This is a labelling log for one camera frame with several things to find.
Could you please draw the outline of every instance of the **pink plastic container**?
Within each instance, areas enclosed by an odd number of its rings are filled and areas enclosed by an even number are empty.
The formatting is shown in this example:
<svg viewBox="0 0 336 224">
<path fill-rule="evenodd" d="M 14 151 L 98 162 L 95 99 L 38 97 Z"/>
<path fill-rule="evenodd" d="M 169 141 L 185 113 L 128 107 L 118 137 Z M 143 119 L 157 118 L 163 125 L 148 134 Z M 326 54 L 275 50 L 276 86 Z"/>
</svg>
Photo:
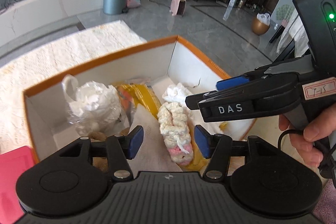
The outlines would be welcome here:
<svg viewBox="0 0 336 224">
<path fill-rule="evenodd" d="M 0 155 L 1 224 L 12 224 L 23 215 L 16 196 L 15 184 L 19 176 L 33 165 L 33 155 L 28 146 Z"/>
</svg>

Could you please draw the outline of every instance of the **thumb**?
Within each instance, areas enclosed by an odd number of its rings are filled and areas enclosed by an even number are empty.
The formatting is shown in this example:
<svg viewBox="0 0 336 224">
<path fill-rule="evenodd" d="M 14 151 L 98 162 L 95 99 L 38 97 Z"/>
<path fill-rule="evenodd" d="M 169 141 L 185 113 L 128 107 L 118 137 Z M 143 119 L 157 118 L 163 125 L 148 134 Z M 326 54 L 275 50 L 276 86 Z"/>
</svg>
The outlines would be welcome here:
<svg viewBox="0 0 336 224">
<path fill-rule="evenodd" d="M 303 137 L 306 141 L 314 142 L 329 136 L 336 130 L 336 104 L 325 109 L 304 130 Z"/>
</svg>

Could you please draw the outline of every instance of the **white and pink crochet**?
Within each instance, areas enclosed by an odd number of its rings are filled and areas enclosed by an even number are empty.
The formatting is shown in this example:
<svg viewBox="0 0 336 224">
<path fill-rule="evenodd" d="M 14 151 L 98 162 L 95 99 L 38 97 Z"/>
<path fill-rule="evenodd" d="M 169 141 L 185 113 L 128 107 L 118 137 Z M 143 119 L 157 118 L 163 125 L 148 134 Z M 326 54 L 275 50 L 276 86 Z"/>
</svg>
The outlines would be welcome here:
<svg viewBox="0 0 336 224">
<path fill-rule="evenodd" d="M 188 118 L 178 102 L 164 103 L 157 114 L 160 132 L 173 162 L 188 165 L 194 157 Z"/>
</svg>

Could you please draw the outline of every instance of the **white sticker with red border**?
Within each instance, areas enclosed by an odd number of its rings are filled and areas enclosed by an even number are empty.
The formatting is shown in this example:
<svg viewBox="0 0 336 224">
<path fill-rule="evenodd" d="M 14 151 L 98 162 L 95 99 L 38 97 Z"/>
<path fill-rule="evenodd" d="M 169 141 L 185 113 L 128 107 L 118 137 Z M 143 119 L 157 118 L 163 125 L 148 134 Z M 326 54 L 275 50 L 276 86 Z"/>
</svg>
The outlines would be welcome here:
<svg viewBox="0 0 336 224">
<path fill-rule="evenodd" d="M 316 99 L 336 94 L 336 78 L 330 77 L 314 83 L 302 85 L 306 100 Z"/>
</svg>

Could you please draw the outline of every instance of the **black circular disc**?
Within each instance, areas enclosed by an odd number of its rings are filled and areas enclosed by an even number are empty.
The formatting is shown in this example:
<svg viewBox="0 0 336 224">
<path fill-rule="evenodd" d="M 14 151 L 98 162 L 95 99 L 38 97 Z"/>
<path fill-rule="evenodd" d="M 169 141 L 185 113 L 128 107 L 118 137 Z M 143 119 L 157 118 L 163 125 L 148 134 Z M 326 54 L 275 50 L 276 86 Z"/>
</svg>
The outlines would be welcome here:
<svg viewBox="0 0 336 224">
<path fill-rule="evenodd" d="M 296 161 L 260 157 L 231 177 L 234 196 L 249 209 L 268 216 L 311 212 L 322 191 L 319 177 Z"/>
<path fill-rule="evenodd" d="M 107 186 L 106 176 L 88 162 L 58 157 L 24 172 L 16 183 L 16 193 L 27 212 L 60 217 L 94 206 Z"/>
</svg>

